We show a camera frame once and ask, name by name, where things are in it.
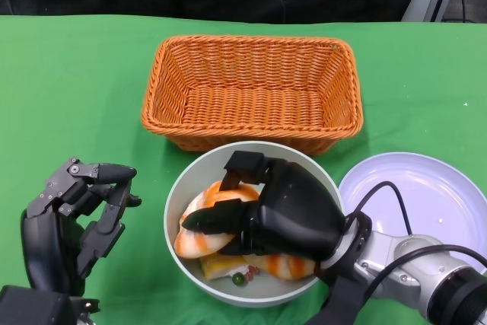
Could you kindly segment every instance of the green table cover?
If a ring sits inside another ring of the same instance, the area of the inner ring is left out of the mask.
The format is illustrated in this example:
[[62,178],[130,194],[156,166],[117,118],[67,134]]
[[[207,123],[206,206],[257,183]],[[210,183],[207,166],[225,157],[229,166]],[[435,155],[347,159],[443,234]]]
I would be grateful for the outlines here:
[[[140,111],[157,45],[181,34],[338,37],[358,62],[364,128],[316,161],[339,183],[359,161],[412,151],[446,161],[487,190],[487,25],[268,25],[128,16],[0,18],[0,286],[28,285],[20,216],[68,157],[137,168],[126,231],[88,278],[99,325],[300,324],[326,286],[265,309],[232,307],[199,290],[166,247],[167,194],[198,154],[146,132]],[[90,219],[82,220],[87,224]],[[357,324],[423,324],[394,301],[371,300]]]

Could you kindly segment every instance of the wicker basket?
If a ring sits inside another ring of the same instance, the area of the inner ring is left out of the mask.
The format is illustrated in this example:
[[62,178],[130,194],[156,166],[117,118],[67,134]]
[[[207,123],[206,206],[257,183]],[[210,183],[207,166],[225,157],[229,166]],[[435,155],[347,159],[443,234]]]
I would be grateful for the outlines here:
[[142,123],[183,150],[266,140],[318,155],[362,127],[355,58],[334,39],[173,37],[156,52]]

